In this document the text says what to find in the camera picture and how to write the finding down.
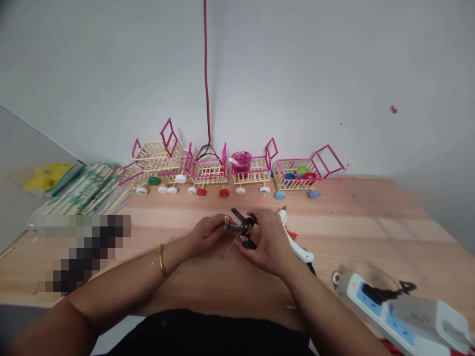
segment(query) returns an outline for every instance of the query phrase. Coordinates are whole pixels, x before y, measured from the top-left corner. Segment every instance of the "woman's right hand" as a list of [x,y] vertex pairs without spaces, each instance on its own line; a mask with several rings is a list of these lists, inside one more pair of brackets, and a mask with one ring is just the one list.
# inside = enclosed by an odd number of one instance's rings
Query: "woman's right hand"
[[248,215],[254,214],[261,231],[261,241],[257,249],[246,249],[240,237],[234,239],[239,253],[251,263],[266,272],[280,278],[292,274],[302,262],[293,252],[287,238],[281,217],[270,209],[250,210]]

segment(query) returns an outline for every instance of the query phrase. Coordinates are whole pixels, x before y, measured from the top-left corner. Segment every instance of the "white glue gun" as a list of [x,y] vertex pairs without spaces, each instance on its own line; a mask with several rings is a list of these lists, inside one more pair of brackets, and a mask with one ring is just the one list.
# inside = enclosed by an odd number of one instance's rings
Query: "white glue gun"
[[287,228],[285,227],[285,224],[287,223],[287,211],[286,211],[287,206],[284,206],[282,209],[280,209],[277,214],[281,217],[282,225],[284,226],[285,233],[287,234],[288,241],[290,242],[290,245],[297,255],[297,257],[304,263],[311,263],[313,262],[313,253],[305,251],[303,248],[301,248],[299,245],[296,244],[294,240],[290,237]]

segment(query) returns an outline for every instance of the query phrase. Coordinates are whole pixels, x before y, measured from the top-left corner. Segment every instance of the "gold bangle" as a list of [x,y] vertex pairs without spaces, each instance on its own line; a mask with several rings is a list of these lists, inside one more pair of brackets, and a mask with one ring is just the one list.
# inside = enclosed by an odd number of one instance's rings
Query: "gold bangle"
[[162,252],[163,252],[163,244],[161,244],[160,247],[158,248],[158,256],[160,257],[160,269],[162,270],[163,276],[166,278],[168,277],[168,273],[165,271],[165,268],[163,267]]

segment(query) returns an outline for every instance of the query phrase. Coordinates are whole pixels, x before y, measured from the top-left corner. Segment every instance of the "woman's left hand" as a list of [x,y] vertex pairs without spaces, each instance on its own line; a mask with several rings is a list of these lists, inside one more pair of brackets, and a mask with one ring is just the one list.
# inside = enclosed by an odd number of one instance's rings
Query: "woman's left hand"
[[227,233],[224,229],[225,216],[216,214],[202,218],[193,230],[183,237],[181,242],[183,242],[186,260],[202,255]]

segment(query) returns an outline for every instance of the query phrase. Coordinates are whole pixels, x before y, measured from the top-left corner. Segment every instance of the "toy shopping cart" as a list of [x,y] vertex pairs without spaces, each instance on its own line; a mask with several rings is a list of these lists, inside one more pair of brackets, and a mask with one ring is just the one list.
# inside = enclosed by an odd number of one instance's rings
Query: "toy shopping cart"
[[[170,135],[166,139],[164,133],[168,129]],[[143,146],[140,146],[138,139],[135,142],[132,150],[132,161],[143,172],[160,172],[183,167],[184,151],[173,130],[172,119],[168,119],[160,135],[162,136],[161,142],[149,142]]]
[[[170,129],[168,139],[165,131]],[[185,169],[185,152],[178,141],[171,119],[168,119],[162,131],[161,142],[150,142],[143,146],[137,138],[132,148],[132,163],[125,166],[119,179],[119,185],[129,182],[138,194],[147,194],[147,185],[159,185],[160,193],[176,194],[177,183],[186,183],[189,172]]]
[[309,190],[308,197],[316,199],[320,197],[320,191],[314,190],[317,185],[343,169],[343,164],[330,145],[315,151],[308,159],[276,160],[272,171],[278,190],[275,198],[285,199],[284,190]]
[[252,157],[248,152],[236,152],[231,158],[231,175],[233,176],[234,185],[239,185],[236,188],[236,194],[246,194],[246,189],[242,187],[247,183],[262,183],[263,186],[259,188],[262,194],[270,193],[271,190],[266,186],[266,182],[271,178],[272,159],[278,154],[276,142],[274,138],[267,143],[264,156]]
[[206,184],[222,184],[223,189],[219,191],[219,195],[222,197],[228,196],[229,191],[226,189],[226,183],[228,182],[226,143],[224,144],[223,155],[221,159],[218,158],[212,160],[195,161],[194,163],[191,163],[193,156],[190,154],[190,152],[191,149],[189,150],[185,167],[189,167],[188,169],[191,169],[190,179],[193,182],[193,186],[188,189],[188,193],[191,195],[198,194],[204,196],[206,195],[206,190],[204,189]]

